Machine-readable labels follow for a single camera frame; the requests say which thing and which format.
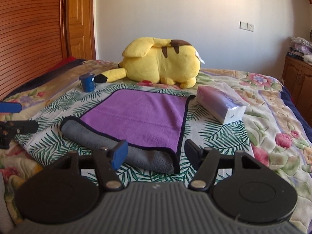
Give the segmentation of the purple and grey towel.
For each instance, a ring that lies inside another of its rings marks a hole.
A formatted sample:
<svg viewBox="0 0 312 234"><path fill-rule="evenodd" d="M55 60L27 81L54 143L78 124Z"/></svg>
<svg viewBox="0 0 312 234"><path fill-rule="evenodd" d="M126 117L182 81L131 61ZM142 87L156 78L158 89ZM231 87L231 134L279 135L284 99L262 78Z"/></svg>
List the purple and grey towel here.
<svg viewBox="0 0 312 234"><path fill-rule="evenodd" d="M128 142L125 162L137 168L178 174L188 104L194 98L120 89L74 117L65 117L65 137L91 150Z"/></svg>

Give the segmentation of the palm leaf print cloth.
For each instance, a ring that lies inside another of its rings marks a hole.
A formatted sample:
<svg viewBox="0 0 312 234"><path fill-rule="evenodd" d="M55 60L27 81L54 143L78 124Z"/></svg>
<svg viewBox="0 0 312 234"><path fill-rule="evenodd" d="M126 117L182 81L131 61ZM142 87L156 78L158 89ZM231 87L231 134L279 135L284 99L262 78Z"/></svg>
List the palm leaf print cloth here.
<svg viewBox="0 0 312 234"><path fill-rule="evenodd" d="M184 142L187 139L191 139L200 148L210 147L225 155L232 155L235 151L251 152L244 123L236 121L227 125L220 124L196 101L194 93L177 89L126 85L124 83L97 85L96 89L90 93L84 93L79 87L66 92L33 116L33 120L39 126L36 133L19 135L16 140L37 162L44 166L51 164L69 151L88 155L91 149L65 137L60 130L60 125L65 117L78 117L84 114L120 89L143 90L183 97L194 96L188 104L181 146L180 172L178 174L164 174L137 168L124 162L117 170L117 174L123 183L131 181L181 181L189 183L195 175L195 170L184 153Z"/></svg>

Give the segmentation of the purple tissue pack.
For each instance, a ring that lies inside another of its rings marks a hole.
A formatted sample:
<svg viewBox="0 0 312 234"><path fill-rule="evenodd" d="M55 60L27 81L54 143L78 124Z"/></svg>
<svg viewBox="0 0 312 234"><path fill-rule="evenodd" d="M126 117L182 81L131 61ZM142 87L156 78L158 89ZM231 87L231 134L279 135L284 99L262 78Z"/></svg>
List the purple tissue pack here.
<svg viewBox="0 0 312 234"><path fill-rule="evenodd" d="M242 120L249 106L248 102L224 82L214 86L199 86L196 100L222 125Z"/></svg>

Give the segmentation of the red and navy blanket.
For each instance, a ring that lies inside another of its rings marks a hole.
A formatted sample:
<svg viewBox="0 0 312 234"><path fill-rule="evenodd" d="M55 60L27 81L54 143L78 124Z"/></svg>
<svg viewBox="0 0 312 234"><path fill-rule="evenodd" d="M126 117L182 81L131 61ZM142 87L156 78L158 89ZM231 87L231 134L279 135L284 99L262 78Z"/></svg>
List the red and navy blanket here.
<svg viewBox="0 0 312 234"><path fill-rule="evenodd" d="M38 76L23 85L19 86L15 90L11 91L9 94L7 94L5 98L11 97L15 94L18 94L20 92L32 90L36 87L39 87L41 85L44 85L45 83L51 81L52 79L58 77L59 75L67 72L68 70L80 66L85 62L85 59L76 59L75 57L68 57L61 62L57 63L53 68L51 68L48 72L45 74Z"/></svg>

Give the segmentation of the floral bed quilt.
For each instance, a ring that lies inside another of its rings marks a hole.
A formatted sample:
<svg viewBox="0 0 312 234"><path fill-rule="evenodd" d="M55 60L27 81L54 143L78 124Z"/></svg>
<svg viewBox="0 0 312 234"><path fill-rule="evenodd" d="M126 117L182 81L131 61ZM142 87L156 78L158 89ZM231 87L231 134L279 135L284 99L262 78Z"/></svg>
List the floral bed quilt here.
<svg viewBox="0 0 312 234"><path fill-rule="evenodd" d="M44 85L5 98L7 102L20 103L23 109L20 113L1 114L1 121L32 118L66 92L82 89L79 75L98 74L116 67L115 62L88 60ZM311 233L311 126L276 78L237 70L201 69L196 85L214 86L219 82L228 84L249 103L242 122L250 141L250 154L294 186L298 203L291 222L302 232ZM138 83L129 79L115 83L182 90L177 85ZM195 94L197 89L183 91ZM14 193L42 167L17 140L11 142L8 150L1 150L1 233L9 232L21 222Z"/></svg>

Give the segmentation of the blue cup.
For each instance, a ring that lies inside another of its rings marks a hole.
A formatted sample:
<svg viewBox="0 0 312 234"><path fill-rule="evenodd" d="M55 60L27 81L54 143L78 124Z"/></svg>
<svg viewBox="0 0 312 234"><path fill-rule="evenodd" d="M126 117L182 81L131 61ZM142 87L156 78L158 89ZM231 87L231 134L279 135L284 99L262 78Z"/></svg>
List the blue cup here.
<svg viewBox="0 0 312 234"><path fill-rule="evenodd" d="M79 81L82 84L82 89L84 92L92 92L95 90L95 82L94 82L95 74L87 73L79 76Z"/></svg>

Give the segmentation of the wooden slatted wardrobe door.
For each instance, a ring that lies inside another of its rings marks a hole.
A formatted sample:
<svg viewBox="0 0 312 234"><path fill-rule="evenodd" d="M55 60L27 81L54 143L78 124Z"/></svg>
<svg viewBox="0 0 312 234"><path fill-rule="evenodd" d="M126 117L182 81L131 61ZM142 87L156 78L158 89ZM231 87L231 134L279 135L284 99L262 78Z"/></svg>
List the wooden slatted wardrobe door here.
<svg viewBox="0 0 312 234"><path fill-rule="evenodd" d="M1 0L1 97L68 57L96 57L94 0Z"/></svg>

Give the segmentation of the yellow Pikachu plush toy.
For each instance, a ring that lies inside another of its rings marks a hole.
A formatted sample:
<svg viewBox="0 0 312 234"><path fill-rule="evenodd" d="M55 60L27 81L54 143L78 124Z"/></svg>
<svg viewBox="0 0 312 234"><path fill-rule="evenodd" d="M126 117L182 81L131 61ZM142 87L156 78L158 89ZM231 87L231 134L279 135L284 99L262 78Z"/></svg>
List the yellow Pikachu plush toy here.
<svg viewBox="0 0 312 234"><path fill-rule="evenodd" d="M118 68L107 70L94 78L96 83L114 82L123 78L141 82L162 83L192 88L205 62L187 41L139 37L122 53Z"/></svg>

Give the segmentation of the wooden low cabinet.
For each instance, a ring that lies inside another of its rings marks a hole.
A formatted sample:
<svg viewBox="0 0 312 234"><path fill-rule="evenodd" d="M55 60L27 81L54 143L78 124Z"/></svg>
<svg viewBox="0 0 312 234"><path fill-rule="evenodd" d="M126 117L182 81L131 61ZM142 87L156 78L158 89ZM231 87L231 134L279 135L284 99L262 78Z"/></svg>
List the wooden low cabinet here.
<svg viewBox="0 0 312 234"><path fill-rule="evenodd" d="M281 80L291 95L293 104L296 105L302 88L303 69L311 70L311 65L304 61L285 56L285 64Z"/></svg>

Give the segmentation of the stack of folded linens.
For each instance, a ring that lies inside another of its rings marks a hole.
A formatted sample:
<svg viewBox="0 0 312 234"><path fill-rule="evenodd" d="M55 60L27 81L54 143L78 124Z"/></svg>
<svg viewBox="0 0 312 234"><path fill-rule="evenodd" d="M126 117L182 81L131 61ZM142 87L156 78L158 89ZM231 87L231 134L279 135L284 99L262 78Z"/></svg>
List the stack of folded linens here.
<svg viewBox="0 0 312 234"><path fill-rule="evenodd" d="M311 65L311 42L302 37L292 37L288 55Z"/></svg>

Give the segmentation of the white wall socket plate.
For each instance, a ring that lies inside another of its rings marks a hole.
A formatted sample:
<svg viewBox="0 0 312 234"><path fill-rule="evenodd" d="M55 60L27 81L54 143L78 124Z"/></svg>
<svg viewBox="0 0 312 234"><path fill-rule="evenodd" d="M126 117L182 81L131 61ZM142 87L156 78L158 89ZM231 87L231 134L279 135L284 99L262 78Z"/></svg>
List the white wall socket plate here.
<svg viewBox="0 0 312 234"><path fill-rule="evenodd" d="M241 30L246 30L246 31L251 31L251 32L254 31L254 25L251 24L251 23L240 22L240 23L239 23L239 28L240 28Z"/></svg>

